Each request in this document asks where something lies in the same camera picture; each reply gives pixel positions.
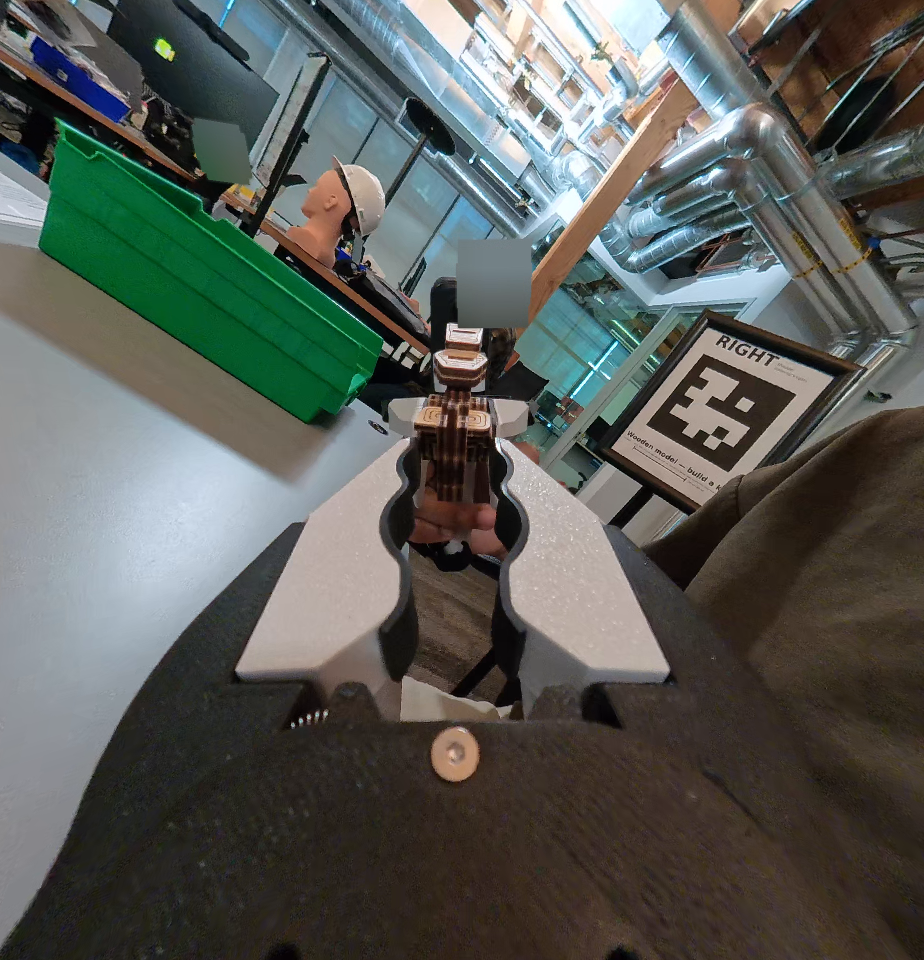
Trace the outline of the wooden beam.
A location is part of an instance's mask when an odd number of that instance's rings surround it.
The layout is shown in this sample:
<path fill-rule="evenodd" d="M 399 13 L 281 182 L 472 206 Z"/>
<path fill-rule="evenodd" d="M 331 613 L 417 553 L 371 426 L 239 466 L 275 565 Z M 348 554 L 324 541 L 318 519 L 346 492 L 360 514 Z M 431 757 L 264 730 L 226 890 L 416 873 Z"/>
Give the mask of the wooden beam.
<path fill-rule="evenodd" d="M 675 138 L 677 130 L 697 105 L 690 89 L 677 79 L 643 119 L 633 138 L 534 270 L 527 326 L 537 318 L 572 267 L 629 197 L 638 180 L 660 158 L 662 149 Z"/>

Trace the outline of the grey desk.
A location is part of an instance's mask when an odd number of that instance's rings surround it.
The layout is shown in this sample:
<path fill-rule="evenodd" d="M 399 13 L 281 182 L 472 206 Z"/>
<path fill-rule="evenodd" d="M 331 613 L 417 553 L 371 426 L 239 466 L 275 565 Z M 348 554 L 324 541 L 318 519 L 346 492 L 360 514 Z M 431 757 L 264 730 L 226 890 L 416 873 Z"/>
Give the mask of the grey desk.
<path fill-rule="evenodd" d="M 0 944 L 195 616 L 393 443 L 305 424 L 0 223 Z"/>

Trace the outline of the person's right hand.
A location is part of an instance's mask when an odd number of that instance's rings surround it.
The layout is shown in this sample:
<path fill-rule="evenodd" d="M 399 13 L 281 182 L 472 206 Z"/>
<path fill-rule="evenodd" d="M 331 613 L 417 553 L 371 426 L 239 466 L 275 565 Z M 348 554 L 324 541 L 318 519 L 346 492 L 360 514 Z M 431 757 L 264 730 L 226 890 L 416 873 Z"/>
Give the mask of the person's right hand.
<path fill-rule="evenodd" d="M 415 508 L 408 541 L 415 545 L 467 543 L 473 554 L 503 560 L 508 549 L 494 532 L 496 510 L 489 504 L 451 503 L 427 496 Z"/>

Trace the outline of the black monitor screen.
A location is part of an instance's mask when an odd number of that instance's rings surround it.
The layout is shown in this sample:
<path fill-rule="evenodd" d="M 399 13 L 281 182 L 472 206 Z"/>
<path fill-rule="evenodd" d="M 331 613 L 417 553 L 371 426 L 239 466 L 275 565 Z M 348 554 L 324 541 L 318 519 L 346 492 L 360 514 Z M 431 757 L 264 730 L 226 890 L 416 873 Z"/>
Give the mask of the black monitor screen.
<path fill-rule="evenodd" d="M 137 61 L 156 95 L 193 119 L 239 126 L 253 148 L 278 93 L 198 4 L 120 1 L 108 36 Z"/>

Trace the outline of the small wooden puzzle model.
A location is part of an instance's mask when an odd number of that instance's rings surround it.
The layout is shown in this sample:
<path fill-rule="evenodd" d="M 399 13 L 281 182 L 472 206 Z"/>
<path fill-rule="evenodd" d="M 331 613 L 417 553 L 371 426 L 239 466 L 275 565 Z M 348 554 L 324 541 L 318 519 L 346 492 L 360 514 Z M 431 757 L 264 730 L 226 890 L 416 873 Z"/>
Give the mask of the small wooden puzzle model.
<path fill-rule="evenodd" d="M 413 427 L 420 458 L 429 463 L 436 497 L 444 503 L 488 504 L 497 418 L 486 395 L 491 372 L 484 328 L 449 322 L 434 354 L 436 390 L 422 403 Z"/>

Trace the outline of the white paper sheet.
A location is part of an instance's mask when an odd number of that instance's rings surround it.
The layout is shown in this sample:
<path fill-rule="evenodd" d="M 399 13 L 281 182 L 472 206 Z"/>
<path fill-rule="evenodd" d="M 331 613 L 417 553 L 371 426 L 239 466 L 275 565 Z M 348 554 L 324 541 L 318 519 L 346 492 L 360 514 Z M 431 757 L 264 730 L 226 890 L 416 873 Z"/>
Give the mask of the white paper sheet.
<path fill-rule="evenodd" d="M 35 229 L 44 222 L 48 201 L 0 171 L 0 224 Z"/>

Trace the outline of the small blue parts bin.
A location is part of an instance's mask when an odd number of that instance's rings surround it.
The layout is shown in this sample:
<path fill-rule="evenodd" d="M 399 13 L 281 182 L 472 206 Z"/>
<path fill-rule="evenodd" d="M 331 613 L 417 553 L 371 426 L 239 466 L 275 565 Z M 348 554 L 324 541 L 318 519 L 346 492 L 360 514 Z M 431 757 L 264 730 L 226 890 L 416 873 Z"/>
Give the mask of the small blue parts bin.
<path fill-rule="evenodd" d="M 114 123 L 122 123 L 131 108 L 110 89 L 98 84 L 94 75 L 58 48 L 34 35 L 30 43 L 33 63 L 55 83 Z"/>

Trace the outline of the mannequin head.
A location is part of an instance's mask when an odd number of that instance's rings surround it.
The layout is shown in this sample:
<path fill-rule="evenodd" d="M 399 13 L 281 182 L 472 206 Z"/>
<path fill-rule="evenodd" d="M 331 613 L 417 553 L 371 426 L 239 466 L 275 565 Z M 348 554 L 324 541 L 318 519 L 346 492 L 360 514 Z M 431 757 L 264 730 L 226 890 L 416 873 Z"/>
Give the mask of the mannequin head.
<path fill-rule="evenodd" d="M 300 212 L 304 222 L 288 229 L 288 239 L 310 258 L 332 269 L 337 246 L 353 213 L 352 198 L 340 168 L 333 167 L 319 177 L 308 190 Z"/>

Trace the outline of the spiral metal ventilation duct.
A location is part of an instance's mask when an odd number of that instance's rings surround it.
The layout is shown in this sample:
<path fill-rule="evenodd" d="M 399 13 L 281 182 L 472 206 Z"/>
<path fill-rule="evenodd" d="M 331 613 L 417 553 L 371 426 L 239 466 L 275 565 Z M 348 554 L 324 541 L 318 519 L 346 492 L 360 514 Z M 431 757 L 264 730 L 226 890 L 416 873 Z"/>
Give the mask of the spiral metal ventilation duct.
<path fill-rule="evenodd" d="M 269 2 L 387 119 L 414 97 L 447 129 L 436 171 L 504 235 L 606 172 L 575 123 L 603 90 L 544 2 Z"/>

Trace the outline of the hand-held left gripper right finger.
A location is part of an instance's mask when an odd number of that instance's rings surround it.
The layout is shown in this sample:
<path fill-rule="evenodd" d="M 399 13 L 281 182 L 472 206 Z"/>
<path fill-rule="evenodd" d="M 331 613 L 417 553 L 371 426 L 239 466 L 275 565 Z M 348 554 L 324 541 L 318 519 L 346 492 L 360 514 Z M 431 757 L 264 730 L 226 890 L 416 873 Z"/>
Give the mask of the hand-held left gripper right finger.
<path fill-rule="evenodd" d="M 665 682 L 670 665 L 594 512 L 511 441 L 493 456 L 506 550 L 493 649 L 526 710 L 547 688 Z"/>

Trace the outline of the white hard hat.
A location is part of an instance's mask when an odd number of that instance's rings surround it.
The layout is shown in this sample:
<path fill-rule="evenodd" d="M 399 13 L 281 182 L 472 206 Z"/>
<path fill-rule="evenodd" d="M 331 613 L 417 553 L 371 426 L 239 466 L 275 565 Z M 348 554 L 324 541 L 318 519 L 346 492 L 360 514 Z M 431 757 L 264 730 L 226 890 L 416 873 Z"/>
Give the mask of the white hard hat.
<path fill-rule="evenodd" d="M 335 156 L 332 165 L 348 194 L 348 232 L 367 238 L 383 219 L 387 204 L 385 190 L 379 178 L 364 166 L 344 164 Z"/>

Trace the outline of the silver pipe bundle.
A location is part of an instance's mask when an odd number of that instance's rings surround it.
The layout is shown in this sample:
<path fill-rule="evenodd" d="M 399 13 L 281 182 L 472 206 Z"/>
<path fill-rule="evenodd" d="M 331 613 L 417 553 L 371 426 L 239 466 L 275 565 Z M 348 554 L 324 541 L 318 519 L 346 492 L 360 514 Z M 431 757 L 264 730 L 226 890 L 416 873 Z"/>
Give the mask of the silver pipe bundle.
<path fill-rule="evenodd" d="M 751 103 L 650 167 L 600 240 L 644 274 L 749 227 L 830 329 L 835 356 L 880 365 L 916 318 L 843 201 L 924 176 L 924 124 L 816 164 L 780 114 Z"/>

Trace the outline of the studio light panel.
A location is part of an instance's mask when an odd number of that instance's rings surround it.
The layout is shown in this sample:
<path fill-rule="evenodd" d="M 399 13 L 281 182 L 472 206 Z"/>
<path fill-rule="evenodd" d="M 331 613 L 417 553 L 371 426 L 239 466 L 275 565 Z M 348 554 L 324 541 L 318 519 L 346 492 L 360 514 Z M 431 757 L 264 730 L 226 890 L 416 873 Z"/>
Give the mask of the studio light panel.
<path fill-rule="evenodd" d="M 281 104 L 276 105 L 256 142 L 252 172 L 266 191 L 279 189 L 307 136 L 307 122 L 331 66 L 323 51 L 305 58 Z"/>

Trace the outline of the framed marker sign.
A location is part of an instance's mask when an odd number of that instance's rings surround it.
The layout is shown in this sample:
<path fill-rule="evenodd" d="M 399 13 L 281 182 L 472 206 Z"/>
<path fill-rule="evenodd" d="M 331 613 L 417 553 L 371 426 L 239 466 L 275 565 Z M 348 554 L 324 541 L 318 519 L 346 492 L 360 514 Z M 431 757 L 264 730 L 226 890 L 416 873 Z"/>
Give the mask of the framed marker sign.
<path fill-rule="evenodd" d="M 600 438 L 598 456 L 684 514 L 789 456 L 865 372 L 705 311 Z"/>

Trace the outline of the person's olive sweater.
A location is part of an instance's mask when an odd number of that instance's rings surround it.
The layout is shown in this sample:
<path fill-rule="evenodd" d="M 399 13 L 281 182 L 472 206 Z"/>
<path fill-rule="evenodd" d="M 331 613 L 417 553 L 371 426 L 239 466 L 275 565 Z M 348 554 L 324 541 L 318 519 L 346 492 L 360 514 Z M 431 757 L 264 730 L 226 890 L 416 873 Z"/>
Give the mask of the person's olive sweater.
<path fill-rule="evenodd" d="M 924 958 L 924 406 L 732 479 L 643 551 L 780 702 L 854 870 Z"/>

